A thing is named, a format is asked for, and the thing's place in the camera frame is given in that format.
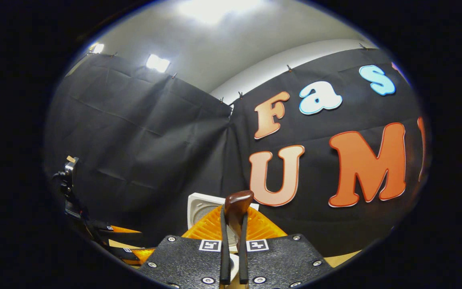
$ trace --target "black fabric backdrop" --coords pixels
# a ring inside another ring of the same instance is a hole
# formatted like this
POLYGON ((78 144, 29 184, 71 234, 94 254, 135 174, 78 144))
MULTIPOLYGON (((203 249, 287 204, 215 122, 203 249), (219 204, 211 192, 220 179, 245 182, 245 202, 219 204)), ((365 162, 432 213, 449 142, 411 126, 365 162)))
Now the black fabric backdrop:
POLYGON ((301 233, 324 256, 363 249, 385 236, 414 204, 421 168, 422 116, 409 84, 376 49, 334 53, 279 75, 245 94, 231 108, 179 78, 127 63, 120 57, 89 55, 60 84, 45 128, 46 174, 63 167, 67 155, 80 158, 75 193, 92 218, 146 232, 144 246, 156 246, 167 234, 186 230, 187 196, 194 192, 225 197, 248 189, 249 156, 271 151, 267 187, 281 187, 279 149, 303 145, 295 198, 260 212, 286 233, 301 233), (358 69, 377 65, 395 84, 381 97, 358 69), (328 81, 343 103, 315 115, 299 112, 299 92, 328 81), (254 108, 286 91, 281 129, 255 140, 254 108), (401 122, 406 129, 405 193, 381 201, 332 208, 339 178, 337 152, 330 137, 349 130, 363 135, 379 151, 383 128, 401 122))

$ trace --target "orange letter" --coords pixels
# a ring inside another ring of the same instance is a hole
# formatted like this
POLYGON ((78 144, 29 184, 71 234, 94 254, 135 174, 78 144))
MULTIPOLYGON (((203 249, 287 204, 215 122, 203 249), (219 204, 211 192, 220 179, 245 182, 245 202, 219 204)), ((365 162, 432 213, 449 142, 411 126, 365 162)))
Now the orange letter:
POLYGON ((418 181, 422 180, 422 173, 424 172, 424 161, 425 161, 425 126, 424 126, 424 119, 422 117, 418 118, 418 128, 420 129, 420 133, 422 134, 422 168, 420 169, 420 175, 418 175, 418 181))
POLYGON ((379 155, 358 132, 344 132, 329 140, 329 145, 338 151, 340 179, 338 192, 329 199, 331 207, 350 207, 359 201, 354 192, 356 177, 361 184, 363 196, 371 202, 387 175, 386 185, 379 199, 386 201, 405 191, 405 129, 402 123, 385 126, 379 155))
POLYGON ((281 119, 284 116, 284 105, 278 101, 286 101, 290 98, 287 92, 282 92, 259 104, 254 111, 258 112, 258 131, 254 134, 255 139, 261 139, 269 134, 273 134, 279 130, 281 125, 274 122, 273 116, 281 119))
POLYGON ((271 152, 251 154, 251 191, 258 203, 273 207, 282 206, 295 197, 299 185, 299 157, 304 154, 303 146, 289 146, 279 150, 284 161, 283 185, 278 192, 266 188, 267 163, 272 159, 271 152))

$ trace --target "white ceiling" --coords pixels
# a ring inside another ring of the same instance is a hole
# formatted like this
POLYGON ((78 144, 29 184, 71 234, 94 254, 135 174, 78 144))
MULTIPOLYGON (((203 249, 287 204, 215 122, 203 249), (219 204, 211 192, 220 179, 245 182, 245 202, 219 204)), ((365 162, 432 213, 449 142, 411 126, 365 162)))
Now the white ceiling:
POLYGON ((148 6, 98 39, 103 53, 145 64, 156 54, 171 61, 167 73, 205 92, 246 68, 287 49, 330 39, 364 40, 357 31, 294 0, 262 0, 230 12, 217 24, 180 13, 185 0, 148 6))

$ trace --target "letter m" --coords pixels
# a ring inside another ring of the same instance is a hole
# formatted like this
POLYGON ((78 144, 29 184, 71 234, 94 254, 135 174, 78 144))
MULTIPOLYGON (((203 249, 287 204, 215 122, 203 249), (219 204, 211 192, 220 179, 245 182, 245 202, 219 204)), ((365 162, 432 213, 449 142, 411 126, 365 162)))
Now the letter m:
POLYGON ((329 145, 338 151, 340 179, 338 191, 329 199, 329 205, 350 207, 358 203, 356 178, 367 203, 379 192, 385 177, 386 185, 379 193, 379 199, 386 201, 402 195, 405 191, 404 135, 401 123, 385 126, 377 156, 358 132, 344 132, 332 137, 329 145))

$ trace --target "wooden handle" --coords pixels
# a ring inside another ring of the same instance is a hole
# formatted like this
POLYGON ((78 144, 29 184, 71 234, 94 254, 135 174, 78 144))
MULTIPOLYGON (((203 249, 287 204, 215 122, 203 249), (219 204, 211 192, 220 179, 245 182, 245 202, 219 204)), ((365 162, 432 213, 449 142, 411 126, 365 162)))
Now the wooden handle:
POLYGON ((247 213, 253 199, 254 193, 251 190, 245 190, 227 196, 224 203, 226 224, 238 236, 238 240, 242 236, 243 216, 247 213))

